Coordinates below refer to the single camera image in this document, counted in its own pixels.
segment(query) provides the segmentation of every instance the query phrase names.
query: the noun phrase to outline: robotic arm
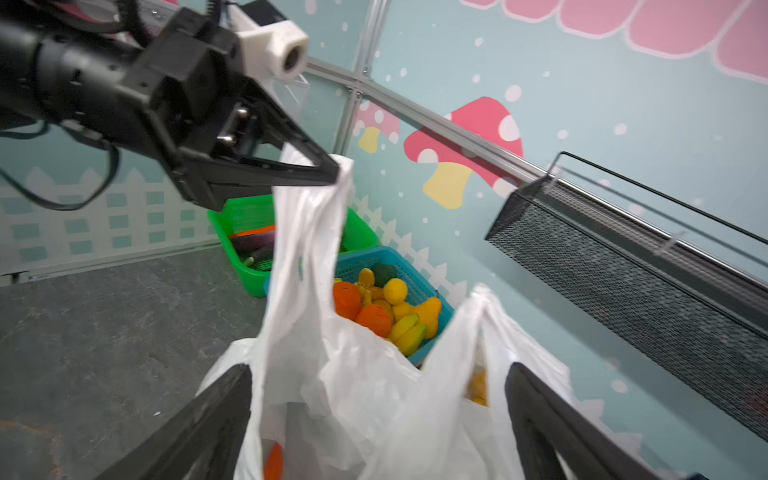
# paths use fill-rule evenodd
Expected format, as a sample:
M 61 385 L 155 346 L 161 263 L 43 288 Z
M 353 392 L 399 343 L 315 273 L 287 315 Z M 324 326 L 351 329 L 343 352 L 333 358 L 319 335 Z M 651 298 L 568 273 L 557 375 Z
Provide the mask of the robotic arm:
M 44 121 L 105 149 L 110 174 L 94 197 L 117 172 L 116 147 L 158 160 L 185 200 L 216 211 L 273 185 L 336 181 L 336 162 L 246 74 L 237 34 L 182 8 L 142 50 L 75 28 L 48 8 L 0 0 L 0 130 Z M 291 51 L 283 67 L 301 68 L 300 53 Z M 258 144 L 285 142 L 314 166 L 249 156 Z M 44 207 L 73 210 L 90 200 L 60 208 L 0 174 Z

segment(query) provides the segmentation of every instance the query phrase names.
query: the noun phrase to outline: blue plastic basket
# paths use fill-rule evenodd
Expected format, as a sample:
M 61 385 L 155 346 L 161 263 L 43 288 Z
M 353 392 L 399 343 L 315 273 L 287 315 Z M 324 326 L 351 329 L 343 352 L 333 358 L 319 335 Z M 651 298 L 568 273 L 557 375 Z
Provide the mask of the blue plastic basket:
M 435 341 L 440 337 L 443 329 L 453 317 L 453 308 L 445 301 L 442 295 L 429 284 L 429 282 L 417 272 L 413 266 L 402 258 L 402 256 L 389 247 L 377 247 L 371 250 L 364 250 L 357 253 L 349 253 L 339 257 L 336 264 L 336 278 L 345 282 L 355 283 L 363 268 L 371 268 L 377 263 L 386 263 L 393 265 L 397 269 L 397 277 L 408 285 L 408 298 L 406 301 L 411 305 L 419 305 L 431 296 L 437 296 L 442 302 L 440 317 L 438 320 L 437 335 L 426 340 L 408 359 L 416 366 L 421 365 L 424 358 L 432 349 Z M 270 279 L 266 279 L 264 289 L 269 292 Z

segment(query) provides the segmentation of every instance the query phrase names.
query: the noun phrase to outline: white plastic bag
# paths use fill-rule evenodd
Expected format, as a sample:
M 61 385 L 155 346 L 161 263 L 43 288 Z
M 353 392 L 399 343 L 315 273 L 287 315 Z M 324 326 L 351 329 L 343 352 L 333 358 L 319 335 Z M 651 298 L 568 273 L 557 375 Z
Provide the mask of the white plastic bag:
M 509 366 L 525 363 L 569 398 L 567 368 L 504 314 L 486 286 L 458 309 L 424 372 L 336 315 L 333 278 L 352 161 L 334 158 L 336 185 L 273 189 L 278 228 L 261 333 L 232 343 L 200 386 L 237 363 L 250 366 L 251 417 L 235 479 L 261 480 L 263 442 L 283 446 L 283 480 L 522 478 L 503 393 Z M 286 160 L 306 161 L 290 147 Z M 463 399 L 478 339 L 491 408 Z

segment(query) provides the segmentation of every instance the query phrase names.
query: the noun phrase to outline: lemon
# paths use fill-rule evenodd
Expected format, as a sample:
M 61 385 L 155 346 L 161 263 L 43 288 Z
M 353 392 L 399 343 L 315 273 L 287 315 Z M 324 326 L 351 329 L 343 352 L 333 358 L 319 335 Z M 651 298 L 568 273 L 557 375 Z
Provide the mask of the lemon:
M 399 278 L 393 278 L 384 286 L 384 299 L 392 305 L 406 301 L 408 286 Z

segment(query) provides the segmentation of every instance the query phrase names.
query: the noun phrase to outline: banana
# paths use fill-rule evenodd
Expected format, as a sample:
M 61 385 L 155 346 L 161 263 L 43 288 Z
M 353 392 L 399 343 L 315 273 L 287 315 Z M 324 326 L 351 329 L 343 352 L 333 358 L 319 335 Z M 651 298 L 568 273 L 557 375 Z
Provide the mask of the banana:
M 417 323 L 397 339 L 395 346 L 400 349 L 400 352 L 402 352 L 403 355 L 413 355 L 413 353 L 419 349 L 419 345 L 424 341 L 424 335 L 426 335 L 426 333 L 427 325 Z
M 418 315 L 404 316 L 392 327 L 392 330 L 389 332 L 389 339 L 392 340 L 392 343 L 397 343 L 400 337 L 405 335 L 417 323 L 419 323 Z

